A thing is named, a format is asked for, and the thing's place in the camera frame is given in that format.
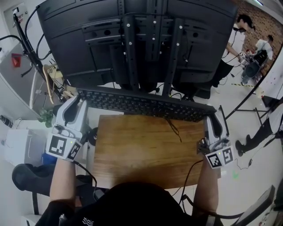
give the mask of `green plant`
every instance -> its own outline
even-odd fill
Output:
[[[52,119],[53,119],[53,110],[45,110],[45,109],[42,109],[40,112],[39,112],[39,115],[40,115],[40,118],[38,119],[39,122],[45,122],[45,126],[47,128],[50,128],[52,127]]]

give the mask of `brick wall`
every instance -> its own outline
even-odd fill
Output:
[[[238,15],[247,14],[252,18],[252,22],[256,27],[256,31],[246,33],[243,50],[249,49],[255,51],[256,43],[259,39],[266,40],[269,34],[273,36],[274,41],[271,45],[273,47],[273,58],[269,60],[267,65],[262,69],[262,74],[265,76],[279,54],[283,44],[283,25],[266,12],[248,2],[243,0],[232,1],[238,5]]]

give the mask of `black hair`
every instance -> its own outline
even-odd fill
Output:
[[[269,38],[270,41],[273,41],[273,37],[270,34],[267,37]]]
[[[241,19],[244,21],[244,23],[247,23],[250,28],[253,28],[252,19],[248,15],[240,14],[237,22],[240,22]]]

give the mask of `black pants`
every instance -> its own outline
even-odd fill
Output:
[[[264,139],[268,138],[272,134],[272,130],[269,123],[269,118],[265,120],[259,130],[256,132],[255,136],[247,141],[247,144],[242,147],[243,152],[257,147]]]
[[[215,75],[211,80],[211,84],[214,87],[218,87],[221,79],[225,78],[233,69],[232,65],[226,64],[223,60],[220,61],[218,68],[216,69]]]

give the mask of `wooden table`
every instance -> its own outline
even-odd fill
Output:
[[[172,120],[179,137],[163,118],[100,116],[92,174],[98,186],[150,182],[164,189],[182,187],[196,161],[196,142],[204,137],[203,122]],[[202,164],[191,171],[187,185],[197,184]]]

